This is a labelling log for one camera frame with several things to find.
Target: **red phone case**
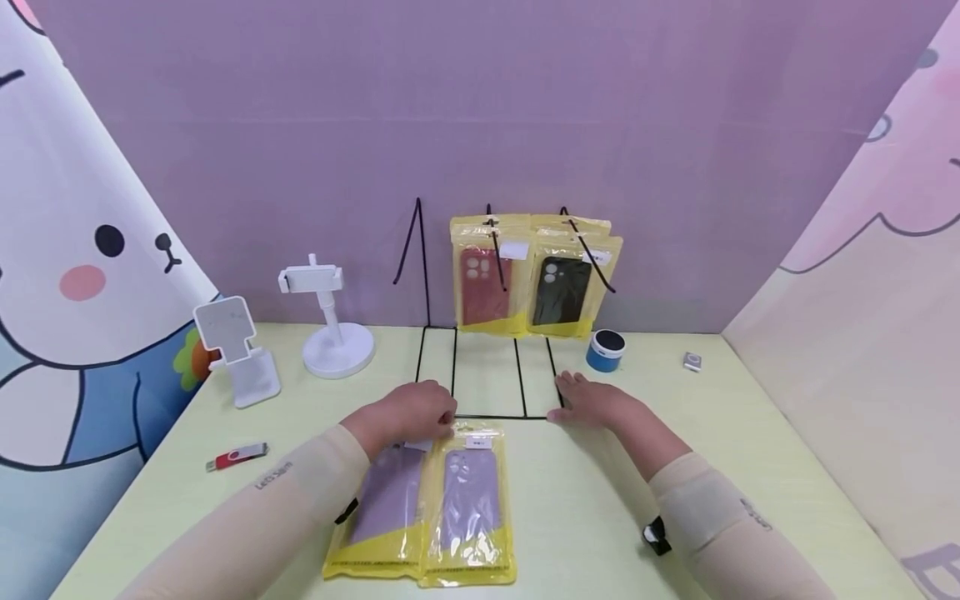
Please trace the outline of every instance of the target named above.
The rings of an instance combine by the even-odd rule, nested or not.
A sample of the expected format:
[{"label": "red phone case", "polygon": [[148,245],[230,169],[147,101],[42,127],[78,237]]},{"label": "red phone case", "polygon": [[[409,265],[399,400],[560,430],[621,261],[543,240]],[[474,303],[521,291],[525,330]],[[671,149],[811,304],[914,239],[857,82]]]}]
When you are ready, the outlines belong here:
[{"label": "red phone case", "polygon": [[510,316],[512,260],[500,258],[503,282],[496,270],[496,252],[471,248],[460,252],[460,297],[464,325],[488,323]]}]

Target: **white phone holder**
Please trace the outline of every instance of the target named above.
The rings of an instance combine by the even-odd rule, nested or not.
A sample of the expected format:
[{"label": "white phone holder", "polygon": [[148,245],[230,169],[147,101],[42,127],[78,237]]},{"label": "white phone holder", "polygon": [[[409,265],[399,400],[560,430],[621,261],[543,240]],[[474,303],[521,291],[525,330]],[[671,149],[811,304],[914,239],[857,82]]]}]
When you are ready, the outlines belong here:
[{"label": "white phone holder", "polygon": [[251,348],[256,327],[247,301],[232,296],[193,309],[193,319],[207,350],[220,350],[221,359],[210,370],[227,367],[233,383],[233,405],[246,408],[280,393],[274,356],[264,348]]},{"label": "white phone holder", "polygon": [[376,350],[373,334],[360,324],[340,323],[333,310],[333,293],[344,288],[343,269],[318,265],[317,255],[310,254],[309,265],[287,267],[277,282],[284,294],[315,293],[324,312],[326,327],[303,344],[303,364],[308,371],[324,379],[341,379],[370,364]]}]

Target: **red usb flash drive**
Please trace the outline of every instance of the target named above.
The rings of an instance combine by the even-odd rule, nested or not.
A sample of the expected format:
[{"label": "red usb flash drive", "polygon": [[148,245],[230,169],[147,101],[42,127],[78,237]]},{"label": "red usb flash drive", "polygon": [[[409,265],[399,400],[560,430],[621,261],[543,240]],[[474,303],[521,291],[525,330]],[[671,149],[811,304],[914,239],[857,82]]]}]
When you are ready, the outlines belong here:
[{"label": "red usb flash drive", "polygon": [[226,454],[221,454],[217,458],[206,464],[207,472],[214,470],[223,470],[228,467],[233,467],[239,463],[245,463],[254,458],[259,458],[265,456],[267,452],[270,451],[270,447],[266,444],[250,444],[245,445]]}]

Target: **hanging hook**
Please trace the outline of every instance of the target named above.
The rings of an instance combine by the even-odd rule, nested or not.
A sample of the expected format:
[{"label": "hanging hook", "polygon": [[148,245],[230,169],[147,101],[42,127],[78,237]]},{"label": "hanging hook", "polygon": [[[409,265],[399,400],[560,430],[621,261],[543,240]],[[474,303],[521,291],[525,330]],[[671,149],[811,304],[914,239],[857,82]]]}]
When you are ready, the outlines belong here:
[{"label": "hanging hook", "polygon": [[487,221],[487,225],[490,226],[491,234],[493,235],[493,251],[496,252],[496,271],[500,274],[500,287],[503,288],[503,291],[507,291],[507,284],[503,282],[503,266],[500,265],[500,243],[496,240],[496,229],[493,227],[493,216],[491,213],[490,203],[487,203],[487,214],[491,215],[490,220]]},{"label": "hanging hook", "polygon": [[[567,217],[570,216],[570,213],[566,211],[566,206],[560,207],[560,214],[566,215]],[[584,252],[587,253],[587,257],[590,259],[590,264],[592,264],[593,268],[596,269],[596,272],[600,276],[600,280],[603,282],[604,287],[610,290],[612,294],[616,294],[616,290],[613,289],[613,286],[610,285],[610,282],[607,281],[606,277],[604,277],[603,271],[600,270],[600,265],[598,265],[596,259],[593,258],[593,252],[590,251],[590,248],[587,246],[587,242],[584,241],[584,236],[580,234],[580,230],[577,229],[577,225],[573,222],[573,219],[567,219],[567,222],[570,223],[574,233],[577,234],[577,239],[580,240],[580,245],[584,247]]]},{"label": "hanging hook", "polygon": [[407,260],[407,251],[410,250],[410,240],[414,236],[414,224],[417,222],[418,218],[420,219],[420,252],[422,254],[423,262],[423,294],[426,298],[426,324],[428,327],[433,326],[433,321],[430,318],[430,282],[427,280],[426,276],[426,241],[425,236],[423,235],[423,207],[420,202],[420,197],[417,197],[417,201],[414,203],[414,216],[410,219],[410,228],[407,229],[407,240],[403,243],[403,253],[400,255],[400,264],[396,267],[396,277],[394,277],[394,285],[400,281],[400,275],[403,274],[403,264]]}]

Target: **hand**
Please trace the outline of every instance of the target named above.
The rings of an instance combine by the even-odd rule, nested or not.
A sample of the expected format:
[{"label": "hand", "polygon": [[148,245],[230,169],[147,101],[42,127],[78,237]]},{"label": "hand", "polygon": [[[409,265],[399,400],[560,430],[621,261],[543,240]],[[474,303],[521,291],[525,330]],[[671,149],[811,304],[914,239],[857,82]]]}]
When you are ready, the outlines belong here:
[{"label": "hand", "polygon": [[589,381],[580,373],[564,371],[555,380],[565,408],[550,411],[546,418],[558,424],[576,424],[606,429],[616,425],[625,411],[639,401],[607,383]]},{"label": "hand", "polygon": [[457,401],[432,379],[407,383],[364,406],[341,424],[373,458],[398,442],[425,442],[450,435]]}]

